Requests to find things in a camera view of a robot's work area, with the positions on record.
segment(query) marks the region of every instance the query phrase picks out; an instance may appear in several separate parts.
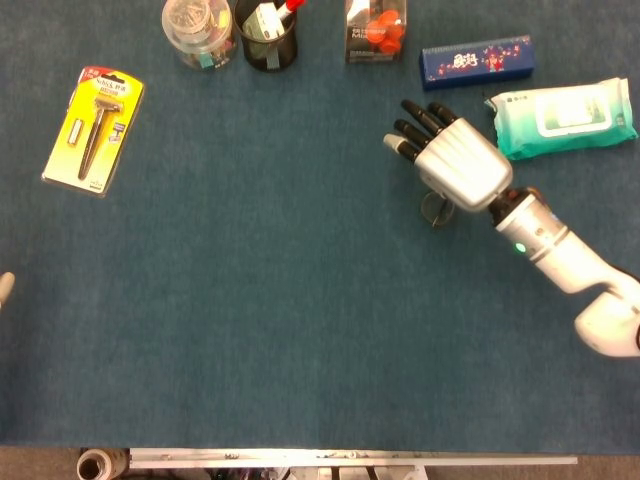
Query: blue box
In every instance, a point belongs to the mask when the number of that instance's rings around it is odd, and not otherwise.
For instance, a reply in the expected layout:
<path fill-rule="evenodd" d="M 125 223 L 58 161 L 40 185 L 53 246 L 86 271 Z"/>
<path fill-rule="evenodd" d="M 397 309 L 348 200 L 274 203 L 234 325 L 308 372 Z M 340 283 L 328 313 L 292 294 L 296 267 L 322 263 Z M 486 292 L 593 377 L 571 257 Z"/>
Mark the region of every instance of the blue box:
<path fill-rule="evenodd" d="M 425 48 L 420 54 L 425 90 L 524 78 L 534 67 L 529 35 Z"/>

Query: teal wet wipes pack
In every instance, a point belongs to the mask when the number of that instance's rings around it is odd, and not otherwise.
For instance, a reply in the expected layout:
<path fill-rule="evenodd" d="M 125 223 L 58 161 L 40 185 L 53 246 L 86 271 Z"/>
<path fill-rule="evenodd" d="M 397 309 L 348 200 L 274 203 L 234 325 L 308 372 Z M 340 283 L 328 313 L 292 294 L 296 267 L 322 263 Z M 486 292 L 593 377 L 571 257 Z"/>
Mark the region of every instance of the teal wet wipes pack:
<path fill-rule="evenodd" d="M 509 160 L 638 138 L 626 78 L 501 93 L 485 103 L 496 113 L 498 148 Z"/>

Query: plastic container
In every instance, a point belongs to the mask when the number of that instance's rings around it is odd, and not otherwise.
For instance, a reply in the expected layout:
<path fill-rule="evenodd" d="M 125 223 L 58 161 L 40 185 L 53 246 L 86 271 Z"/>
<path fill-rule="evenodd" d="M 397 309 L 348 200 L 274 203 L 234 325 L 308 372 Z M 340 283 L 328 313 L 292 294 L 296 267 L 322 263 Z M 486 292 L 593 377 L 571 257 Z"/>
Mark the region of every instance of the plastic container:
<path fill-rule="evenodd" d="M 247 62 L 263 72 L 279 72 L 284 70 L 298 56 L 298 42 L 296 40 L 296 12 L 289 15 L 282 22 L 284 33 L 273 40 L 257 40 L 247 35 L 242 26 L 255 9 L 265 0 L 238 0 L 233 11 L 233 22 L 242 37 L 244 58 Z M 276 1 L 276 7 L 284 2 Z"/>
<path fill-rule="evenodd" d="M 184 63 L 215 70 L 233 57 L 231 8 L 225 0 L 168 0 L 162 28 Z"/>

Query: clear plastic jar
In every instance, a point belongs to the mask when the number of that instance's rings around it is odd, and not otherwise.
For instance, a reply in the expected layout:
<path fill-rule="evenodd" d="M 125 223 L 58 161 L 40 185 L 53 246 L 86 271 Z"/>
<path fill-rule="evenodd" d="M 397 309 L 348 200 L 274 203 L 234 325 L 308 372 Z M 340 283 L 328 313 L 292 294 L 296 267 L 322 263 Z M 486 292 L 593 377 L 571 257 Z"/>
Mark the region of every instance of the clear plastic jar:
<path fill-rule="evenodd" d="M 168 0 L 162 28 L 184 63 L 197 70 L 214 70 L 233 57 L 231 9 L 225 0 Z"/>

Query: yellow packaging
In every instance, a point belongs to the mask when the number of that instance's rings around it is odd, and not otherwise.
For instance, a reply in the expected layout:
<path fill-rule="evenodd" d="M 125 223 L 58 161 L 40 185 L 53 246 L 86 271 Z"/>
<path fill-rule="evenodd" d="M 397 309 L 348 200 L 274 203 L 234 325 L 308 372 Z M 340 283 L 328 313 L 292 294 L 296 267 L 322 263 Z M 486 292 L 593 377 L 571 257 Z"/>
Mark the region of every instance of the yellow packaging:
<path fill-rule="evenodd" d="M 126 73 L 85 67 L 42 180 L 104 197 L 143 92 Z"/>

